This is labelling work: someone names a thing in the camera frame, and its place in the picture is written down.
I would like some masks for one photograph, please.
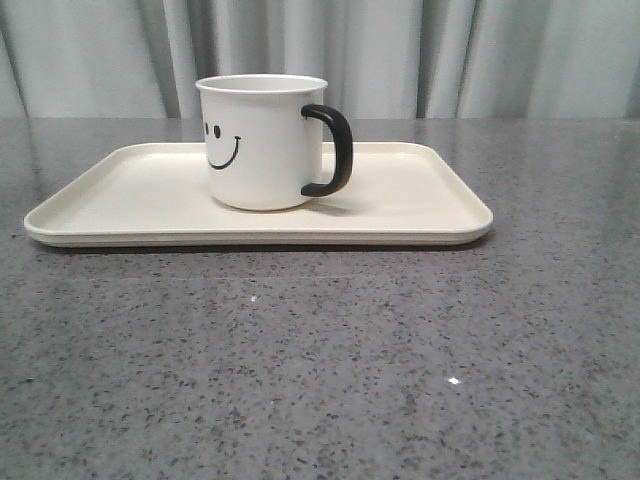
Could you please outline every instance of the curtain fold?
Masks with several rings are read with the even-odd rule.
[[[639,114],[637,0],[0,0],[0,116],[200,115],[194,82],[326,78],[351,118]]]

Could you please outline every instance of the black handle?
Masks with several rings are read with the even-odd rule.
[[[305,118],[313,117],[327,124],[336,146],[336,170],[329,183],[310,183],[302,187],[302,195],[324,197],[344,187],[353,167],[353,137],[347,119],[334,108],[325,105],[305,105],[300,112]]]

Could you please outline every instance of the granite countertop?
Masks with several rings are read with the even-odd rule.
[[[0,477],[640,478],[640,122],[356,121],[493,210],[456,248],[64,250],[23,216],[198,120],[0,120]]]

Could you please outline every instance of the rectangular tray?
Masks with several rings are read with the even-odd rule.
[[[323,175],[333,168],[323,145]],[[432,149],[354,143],[351,180],[280,212],[211,197],[203,143],[149,143],[111,153],[24,218],[57,247],[372,244],[453,245],[489,230],[493,214]]]

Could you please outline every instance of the mug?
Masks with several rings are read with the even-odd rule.
[[[198,80],[211,194],[245,210],[280,210],[337,192],[351,176],[349,123],[322,105],[325,80],[251,74]],[[322,167],[322,122],[333,135],[335,170]]]

